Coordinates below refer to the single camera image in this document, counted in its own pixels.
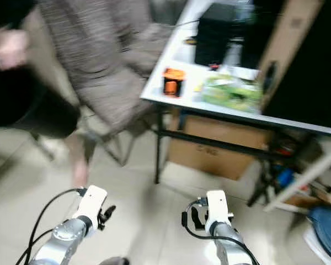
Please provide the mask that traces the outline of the person's bare hand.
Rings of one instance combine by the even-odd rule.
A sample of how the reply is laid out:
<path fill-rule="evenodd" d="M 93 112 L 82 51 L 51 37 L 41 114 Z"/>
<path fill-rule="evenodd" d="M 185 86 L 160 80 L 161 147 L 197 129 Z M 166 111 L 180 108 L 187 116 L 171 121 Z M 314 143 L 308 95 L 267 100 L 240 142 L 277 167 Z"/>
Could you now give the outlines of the person's bare hand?
<path fill-rule="evenodd" d="M 12 69 L 27 63 L 29 38 L 26 30 L 0 31 L 0 69 Z"/>

